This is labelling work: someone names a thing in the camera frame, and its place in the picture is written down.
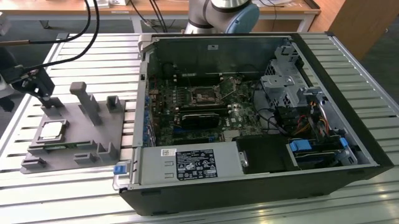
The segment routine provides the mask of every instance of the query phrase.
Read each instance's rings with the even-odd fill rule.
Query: metal slotted table
[[[335,37],[303,33],[327,73],[387,152],[395,168],[328,196],[141,217],[112,188],[112,166],[24,175],[21,160],[40,123],[39,101],[25,96],[0,140],[0,222],[5,223],[394,223],[399,221],[399,107]],[[48,68],[53,95],[77,102],[69,84],[85,81],[97,100],[127,100],[121,160],[132,156],[139,80],[139,34],[101,34],[75,62]],[[81,52],[91,35],[53,45],[47,61]],[[316,80],[305,70],[309,79]]]

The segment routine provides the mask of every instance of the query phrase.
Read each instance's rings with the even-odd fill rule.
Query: wooden desk
[[[157,6],[161,11],[164,19],[188,19],[188,1],[187,0],[157,0]],[[153,14],[152,6],[148,0],[133,0],[136,8],[145,19],[157,19]],[[260,20],[273,20],[275,19],[275,9],[276,9],[276,19],[277,20],[300,20],[297,27],[297,32],[308,31],[312,24],[315,16],[320,13],[320,9],[312,9],[304,0],[293,0],[293,4],[281,4],[284,7],[260,7]],[[133,11],[133,20],[139,21],[140,17]],[[139,22],[133,22],[135,32],[140,30],[141,25]]]
[[[0,10],[7,15],[85,15],[83,0],[0,0]],[[116,12],[129,14],[132,5],[113,6],[100,9],[100,15]]]
[[[156,19],[148,0],[133,0],[139,12],[145,19]],[[311,9],[304,0],[295,0],[296,6],[276,8],[277,20],[300,20],[297,31],[307,31],[319,9]],[[188,19],[187,0],[157,0],[164,19]],[[0,10],[11,20],[85,20],[85,4],[83,0],[0,0]],[[275,19],[272,7],[260,8],[260,20]],[[100,9],[101,20],[131,20],[133,30],[141,33],[141,19],[132,5],[113,6]]]
[[[111,6],[100,9],[101,20],[129,20],[133,7]],[[0,11],[9,20],[87,20],[83,0],[0,0]]]

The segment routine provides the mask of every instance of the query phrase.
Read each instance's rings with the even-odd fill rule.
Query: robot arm
[[[251,0],[189,0],[187,34],[249,33],[259,19]]]

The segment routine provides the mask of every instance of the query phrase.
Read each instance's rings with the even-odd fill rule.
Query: wire bundle
[[[77,37],[80,37],[87,29],[88,29],[88,26],[89,26],[89,21],[91,21],[91,12],[89,12],[89,6],[88,6],[88,2],[87,0],[85,1],[85,7],[87,7],[87,14],[88,14],[88,19],[87,19],[87,24],[85,24],[85,27],[84,29],[81,30],[81,32],[71,37],[71,38],[67,38],[64,40],[55,40],[55,41],[29,41],[29,44],[49,44],[49,43],[63,43],[63,42],[68,42],[73,39],[76,39]],[[49,63],[45,63],[45,64],[39,64],[39,65],[35,65],[35,66],[31,66],[31,67],[27,67],[24,68],[24,73],[32,71],[32,70],[36,70],[36,69],[41,69],[44,67],[48,67],[48,66],[52,66],[52,65],[56,65],[56,64],[61,64],[61,63],[65,63],[65,62],[71,62],[76,59],[79,59],[85,53],[87,51],[89,50],[89,48],[92,47],[93,43],[95,43],[95,40],[97,38],[97,34],[99,34],[99,29],[100,29],[100,13],[99,13],[99,5],[97,5],[97,2],[93,1],[95,3],[95,18],[96,18],[96,25],[95,25],[95,34],[93,34],[93,37],[92,37],[92,40],[89,41],[85,49],[81,51],[81,53],[79,55],[76,55],[75,57],[72,58],[68,58],[68,59],[64,59],[64,60],[60,60],[60,61],[55,61],[55,62],[49,62]]]

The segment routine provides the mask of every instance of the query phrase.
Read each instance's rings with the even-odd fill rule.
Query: black cable
[[[260,113],[257,113],[257,115],[268,124],[276,127],[281,134],[291,136],[291,134],[275,122],[268,120]]]
[[[267,0],[267,1],[272,4],[272,6],[264,4],[261,0],[259,0],[259,1],[260,1],[260,3],[261,3],[264,6],[273,7],[273,9],[275,9],[275,8],[284,8],[284,6],[276,6],[276,5],[271,2],[271,0]],[[272,25],[272,30],[271,30],[271,31],[275,30],[275,21],[276,21],[276,9],[275,9],[275,20],[273,20],[273,25]]]
[[[171,23],[171,25],[168,26],[168,28],[171,28],[171,27],[173,26],[173,24],[175,24],[175,21],[176,21],[176,20],[173,20],[173,21],[172,21],[172,23]]]
[[[163,16],[161,16],[160,8],[157,7],[157,3],[156,3],[156,1],[155,1],[155,0],[152,0],[152,1],[153,1],[156,10],[157,10],[157,12],[159,12],[159,14],[160,14],[160,17],[161,17],[161,22],[163,22],[164,29],[165,29],[165,31],[168,32],[168,28],[167,28],[167,24],[164,23],[164,19],[163,19]]]
[[[35,65],[32,67],[28,67],[28,68],[24,68],[24,73],[35,70],[35,69],[41,69],[44,67],[48,67],[48,66],[52,66],[52,65],[56,65],[56,64],[61,64],[61,63],[65,63],[65,62],[71,62],[76,59],[79,59],[85,53],[87,51],[89,50],[89,48],[92,47],[93,43],[95,43],[95,40],[97,38],[97,34],[99,34],[99,29],[100,29],[100,12],[99,12],[99,5],[97,5],[97,2],[93,1],[95,3],[95,18],[96,18],[96,24],[95,24],[95,34],[93,34],[93,38],[92,40],[89,41],[85,49],[81,51],[81,53],[79,55],[76,55],[75,57],[72,58],[68,58],[68,59],[64,59],[64,60],[60,60],[60,61],[56,61],[56,62],[49,62],[49,63],[45,63],[45,64],[40,64],[40,65]]]
[[[143,23],[145,23],[147,24],[147,19],[144,19],[144,17],[141,16],[141,13],[139,12],[139,10],[137,10],[137,8],[136,8],[136,6],[135,6],[135,4],[133,4],[133,1],[132,0],[129,0],[129,2],[131,2],[131,4],[132,4],[132,6],[133,6],[133,9],[135,9],[135,11],[136,11],[136,13],[137,13],[137,15],[139,15],[139,17],[141,18],[141,20],[143,20]]]
[[[79,38],[87,32],[87,29],[89,27],[89,23],[91,23],[91,20],[92,20],[92,14],[91,14],[91,11],[89,11],[88,2],[87,2],[87,0],[84,0],[84,1],[85,1],[85,8],[87,8],[87,23],[85,23],[85,27],[83,28],[83,30],[80,31],[80,33],[76,34],[75,36],[64,39],[64,40],[55,40],[55,41],[29,41],[29,44],[65,43],[65,42],[69,42],[69,41],[75,40],[76,38]]]
[[[161,19],[160,19],[160,16],[157,15],[157,11],[156,11],[156,9],[155,9],[155,5],[153,5],[152,0],[149,0],[149,3],[151,3],[151,6],[152,6],[152,9],[153,9],[156,18],[157,18],[157,20],[160,21]],[[161,31],[163,31],[164,33],[167,32],[165,27],[163,26],[163,23],[161,23]]]

